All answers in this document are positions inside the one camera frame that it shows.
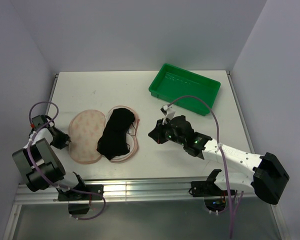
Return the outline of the peach floral mesh laundry bag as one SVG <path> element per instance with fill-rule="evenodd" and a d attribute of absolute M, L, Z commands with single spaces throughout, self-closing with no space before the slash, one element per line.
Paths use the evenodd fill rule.
<path fill-rule="evenodd" d="M 105 157 L 97 151 L 98 141 L 103 135 L 110 112 L 116 108 L 127 108 L 135 115 L 135 121 L 126 135 L 127 143 L 130 145 L 130 153 L 109 160 L 111 163 L 124 163 L 136 154 L 139 148 L 137 130 L 140 118 L 132 108 L 118 105 L 113 107 L 107 114 L 95 109 L 84 110 L 75 116 L 69 124 L 68 133 L 70 144 L 68 152 L 70 157 L 79 164 L 89 165 L 98 162 Z"/>

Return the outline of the black bra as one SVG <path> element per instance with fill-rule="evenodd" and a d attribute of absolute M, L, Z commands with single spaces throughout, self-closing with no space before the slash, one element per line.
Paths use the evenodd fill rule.
<path fill-rule="evenodd" d="M 135 120 L 135 114 L 129 109 L 125 107 L 113 109 L 98 140 L 96 150 L 109 161 L 129 154 L 131 146 L 127 143 L 127 133 Z"/>

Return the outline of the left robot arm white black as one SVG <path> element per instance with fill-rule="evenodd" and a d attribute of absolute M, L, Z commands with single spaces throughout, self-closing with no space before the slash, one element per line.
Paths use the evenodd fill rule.
<path fill-rule="evenodd" d="M 88 188 L 77 173 L 67 173 L 53 148 L 62 150 L 71 138 L 55 127 L 51 117 L 38 115 L 30 119 L 29 142 L 12 154 L 23 182 L 32 192 L 56 188 L 60 201 L 82 200 Z"/>

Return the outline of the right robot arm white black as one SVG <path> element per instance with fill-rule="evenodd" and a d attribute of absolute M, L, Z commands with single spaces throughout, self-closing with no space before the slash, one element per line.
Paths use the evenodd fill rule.
<path fill-rule="evenodd" d="M 159 119 L 148 134 L 157 144 L 177 143 L 191 156 L 222 164 L 214 169 L 206 183 L 207 191 L 254 192 L 262 201 L 278 204 L 290 179 L 276 155 L 249 153 L 218 143 L 216 139 L 195 131 L 184 115 L 164 121 Z"/>

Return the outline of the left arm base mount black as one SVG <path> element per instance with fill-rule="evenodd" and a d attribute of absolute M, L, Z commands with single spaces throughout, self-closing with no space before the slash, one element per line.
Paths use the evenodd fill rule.
<path fill-rule="evenodd" d="M 83 187 L 83 189 L 78 189 L 75 187 L 68 187 L 66 191 L 63 191 L 61 188 L 56 188 L 58 192 L 57 201 L 58 202 L 70 202 L 70 201 L 82 201 L 84 198 L 89 198 L 89 201 L 91 202 L 92 196 L 95 196 L 97 198 L 100 198 L 103 201 L 103 206 L 99 210 L 99 212 L 93 216 L 90 217 L 80 217 L 79 214 L 70 214 L 71 218 L 74 218 L 77 221 L 88 221 L 93 220 L 97 217 L 99 217 L 106 208 L 106 200 L 104 196 L 100 192 L 93 192 L 89 191 L 88 188 Z"/>

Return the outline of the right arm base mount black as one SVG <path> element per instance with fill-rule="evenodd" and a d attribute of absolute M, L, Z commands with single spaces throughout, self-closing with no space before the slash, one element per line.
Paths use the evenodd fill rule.
<path fill-rule="evenodd" d="M 194 197 L 215 197 L 204 201 L 205 207 L 212 212 L 221 212 L 226 208 L 226 196 L 228 195 L 225 190 L 221 190 L 216 184 L 218 174 L 221 169 L 214 169 L 206 180 L 192 181 L 188 193 Z"/>

